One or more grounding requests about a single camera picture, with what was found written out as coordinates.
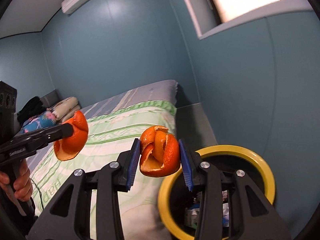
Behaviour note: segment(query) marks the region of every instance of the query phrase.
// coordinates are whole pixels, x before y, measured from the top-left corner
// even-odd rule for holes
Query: yellow trash can rim
[[[198,152],[202,158],[215,155],[233,155],[245,159],[246,161],[251,163],[261,174],[265,188],[265,196],[269,200],[269,202],[273,204],[276,195],[275,179],[269,165],[260,155],[249,149],[234,145],[209,146],[196,152]],[[158,209],[162,222],[171,234],[181,240],[193,240],[193,236],[184,232],[175,223],[169,207],[169,198],[172,186],[181,172],[182,168],[180,168],[176,173],[167,176],[163,180],[158,194]]]

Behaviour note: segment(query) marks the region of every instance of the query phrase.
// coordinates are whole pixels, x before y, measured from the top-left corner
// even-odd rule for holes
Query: orange peel
[[[141,137],[140,171],[148,177],[165,177],[180,168],[179,144],[168,128],[152,126]]]
[[[61,161],[68,161],[75,158],[83,149],[88,139],[89,128],[87,120],[81,111],[76,111],[74,116],[64,123],[72,125],[73,134],[53,143],[56,157]]]

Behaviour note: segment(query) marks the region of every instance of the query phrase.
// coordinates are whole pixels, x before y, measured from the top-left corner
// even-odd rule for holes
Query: white ceiling
[[[0,38],[39,32],[61,8],[63,0],[12,0],[0,20]]]

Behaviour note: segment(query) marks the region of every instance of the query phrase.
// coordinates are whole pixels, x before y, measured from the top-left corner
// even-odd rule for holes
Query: human hand
[[[16,190],[14,196],[20,201],[28,201],[32,195],[33,187],[30,180],[30,170],[25,159],[22,160],[19,168],[20,176],[13,183]],[[8,194],[7,185],[10,183],[9,176],[0,171],[0,187],[6,192],[9,199],[13,202]]]

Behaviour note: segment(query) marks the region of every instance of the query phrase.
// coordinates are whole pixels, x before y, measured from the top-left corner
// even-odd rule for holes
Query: blue wall
[[[45,63],[41,33],[0,39],[0,80],[18,90],[17,111],[32,97],[42,97],[54,89]]]
[[[82,106],[175,79],[199,102],[184,40],[169,0],[90,0],[59,11],[42,31],[53,83]]]
[[[218,143],[263,156],[276,209],[296,236],[320,202],[318,18],[277,15],[198,40],[184,1],[171,3]]]

